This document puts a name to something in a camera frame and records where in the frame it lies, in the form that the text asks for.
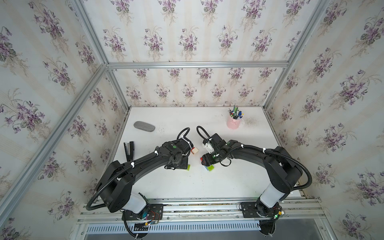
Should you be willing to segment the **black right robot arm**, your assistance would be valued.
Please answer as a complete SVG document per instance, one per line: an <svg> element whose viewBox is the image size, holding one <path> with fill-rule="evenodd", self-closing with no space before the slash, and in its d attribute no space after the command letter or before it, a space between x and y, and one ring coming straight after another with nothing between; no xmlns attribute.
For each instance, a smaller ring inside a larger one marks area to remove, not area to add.
<svg viewBox="0 0 384 240"><path fill-rule="evenodd" d="M210 136L201 126L197 133L203 138L203 145L208 151L201 158L202 165L209 167L215 164L225 165L224 161L243 160L263 167L270 183L257 200L256 206L266 210L273 209L292 191L306 189L311 186L313 177L310 171L283 147L274 149L245 145L239 141L225 141L218 134Z"/></svg>

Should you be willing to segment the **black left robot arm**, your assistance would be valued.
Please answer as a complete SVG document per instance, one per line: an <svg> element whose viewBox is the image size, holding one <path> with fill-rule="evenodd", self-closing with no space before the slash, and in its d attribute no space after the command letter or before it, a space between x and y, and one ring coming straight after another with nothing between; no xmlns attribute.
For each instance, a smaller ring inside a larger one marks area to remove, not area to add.
<svg viewBox="0 0 384 240"><path fill-rule="evenodd" d="M127 158L125 163L109 164L95 187L95 193L86 205L87 211L107 208L111 213L130 211L145 216L149 202L141 193L134 194L134 184L152 171L164 167L166 170L186 170L191 150L194 147L187 138L190 128L183 129L176 140L164 142L155 150L139 159Z"/></svg>

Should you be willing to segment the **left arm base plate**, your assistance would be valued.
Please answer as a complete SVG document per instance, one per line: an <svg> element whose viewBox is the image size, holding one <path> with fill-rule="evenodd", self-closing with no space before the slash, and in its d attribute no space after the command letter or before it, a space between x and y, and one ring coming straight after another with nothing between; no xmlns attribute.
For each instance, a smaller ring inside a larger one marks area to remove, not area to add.
<svg viewBox="0 0 384 240"><path fill-rule="evenodd" d="M146 221L146 222L156 222L163 218L163 204L149 204L138 214L133 213L132 211L123 210L123 217L127 221Z"/></svg>

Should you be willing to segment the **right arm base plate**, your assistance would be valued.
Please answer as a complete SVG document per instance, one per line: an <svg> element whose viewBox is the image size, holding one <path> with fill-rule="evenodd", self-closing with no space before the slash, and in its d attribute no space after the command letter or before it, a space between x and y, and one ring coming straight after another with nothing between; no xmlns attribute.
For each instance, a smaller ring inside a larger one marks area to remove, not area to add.
<svg viewBox="0 0 384 240"><path fill-rule="evenodd" d="M267 218L277 220L284 214L282 207L276 203L272 208L268 208L262 202L241 202L239 210L244 218Z"/></svg>

